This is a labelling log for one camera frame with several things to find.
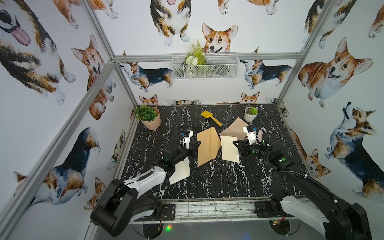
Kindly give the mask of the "white envelope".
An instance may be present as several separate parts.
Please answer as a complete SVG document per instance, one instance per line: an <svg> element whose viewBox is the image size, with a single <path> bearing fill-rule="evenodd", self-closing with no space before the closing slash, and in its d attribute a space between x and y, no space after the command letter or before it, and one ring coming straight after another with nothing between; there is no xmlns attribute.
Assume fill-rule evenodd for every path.
<svg viewBox="0 0 384 240"><path fill-rule="evenodd" d="M191 175L189 157L175 165L175 172L169 178L170 185L188 178Z"/></svg>

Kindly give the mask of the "pink envelope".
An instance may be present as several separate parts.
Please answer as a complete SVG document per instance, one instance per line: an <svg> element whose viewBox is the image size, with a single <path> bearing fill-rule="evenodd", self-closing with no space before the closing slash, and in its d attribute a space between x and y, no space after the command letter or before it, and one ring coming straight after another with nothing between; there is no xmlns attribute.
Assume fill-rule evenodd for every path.
<svg viewBox="0 0 384 240"><path fill-rule="evenodd" d="M260 127L257 131L257 140L259 142L262 142L262 141L269 141L271 138L271 131L268 130L267 128L265 127Z"/></svg>

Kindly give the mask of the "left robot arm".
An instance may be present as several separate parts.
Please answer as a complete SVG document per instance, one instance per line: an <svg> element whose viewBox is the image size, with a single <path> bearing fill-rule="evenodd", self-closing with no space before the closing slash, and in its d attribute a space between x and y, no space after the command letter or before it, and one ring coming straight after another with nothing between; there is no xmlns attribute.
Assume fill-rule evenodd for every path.
<svg viewBox="0 0 384 240"><path fill-rule="evenodd" d="M177 165L186 161L200 144L200 141L192 141L173 151L166 150L166 156L145 173L124 181L113 180L96 203L90 215L92 222L112 237L117 237L133 221L163 218L161 200L154 196L142 198L142 195L171 180L177 173Z"/></svg>

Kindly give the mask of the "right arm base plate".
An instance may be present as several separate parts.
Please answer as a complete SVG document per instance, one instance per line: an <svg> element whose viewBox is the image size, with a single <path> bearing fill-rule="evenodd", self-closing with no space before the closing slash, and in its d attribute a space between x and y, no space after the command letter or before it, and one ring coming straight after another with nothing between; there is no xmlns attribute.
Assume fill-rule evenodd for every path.
<svg viewBox="0 0 384 240"><path fill-rule="evenodd" d="M283 217L293 217L292 215L286 214L282 207L281 203L277 200L270 201L256 201L254 202L255 211L258 218L278 218Z"/></svg>

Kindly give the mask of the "brown kraft envelope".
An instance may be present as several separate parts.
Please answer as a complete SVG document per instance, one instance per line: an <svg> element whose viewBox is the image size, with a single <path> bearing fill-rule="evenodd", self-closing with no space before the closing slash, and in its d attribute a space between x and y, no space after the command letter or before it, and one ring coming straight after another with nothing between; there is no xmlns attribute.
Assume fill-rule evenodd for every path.
<svg viewBox="0 0 384 240"><path fill-rule="evenodd" d="M221 140L214 127L198 133L197 139L201 142L198 147L198 166L200 167L217 157Z"/></svg>

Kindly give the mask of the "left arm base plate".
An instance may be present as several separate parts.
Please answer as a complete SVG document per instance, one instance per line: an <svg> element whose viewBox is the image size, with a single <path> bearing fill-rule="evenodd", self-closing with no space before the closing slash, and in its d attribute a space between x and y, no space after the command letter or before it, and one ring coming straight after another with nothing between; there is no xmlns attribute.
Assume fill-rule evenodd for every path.
<svg viewBox="0 0 384 240"><path fill-rule="evenodd" d="M175 219L176 205L175 204L161 204L155 207L150 219L153 221L173 221Z"/></svg>

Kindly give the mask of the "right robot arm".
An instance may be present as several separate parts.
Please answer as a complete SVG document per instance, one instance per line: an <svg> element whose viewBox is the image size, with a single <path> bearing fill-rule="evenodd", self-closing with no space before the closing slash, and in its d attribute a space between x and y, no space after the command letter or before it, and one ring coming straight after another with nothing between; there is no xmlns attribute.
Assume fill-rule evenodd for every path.
<svg viewBox="0 0 384 240"><path fill-rule="evenodd" d="M274 150L268 130L266 139L260 139L259 128L243 128L247 138L233 141L243 156L251 155L264 160L269 170L291 183L312 203L309 206L286 192L273 196L280 209L287 215L294 216L322 234L327 240L371 240L372 234L366 210L357 203L347 201L333 194L327 187L303 174L292 170L294 163L280 150Z"/></svg>

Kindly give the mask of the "cream letter paper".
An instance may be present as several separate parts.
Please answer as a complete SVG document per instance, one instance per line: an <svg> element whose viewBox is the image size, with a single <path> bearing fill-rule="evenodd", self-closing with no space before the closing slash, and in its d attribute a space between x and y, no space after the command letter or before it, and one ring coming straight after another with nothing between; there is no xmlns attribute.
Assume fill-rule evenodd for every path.
<svg viewBox="0 0 384 240"><path fill-rule="evenodd" d="M222 145L222 159L234 163L240 162L239 150L233 144L233 141L237 141L237 137L221 136Z"/></svg>
<svg viewBox="0 0 384 240"><path fill-rule="evenodd" d="M248 123L241 118L236 118L228 128L220 133L220 136L236 137L238 140L244 140L247 138L247 134L244 132L243 128L247 126Z"/></svg>

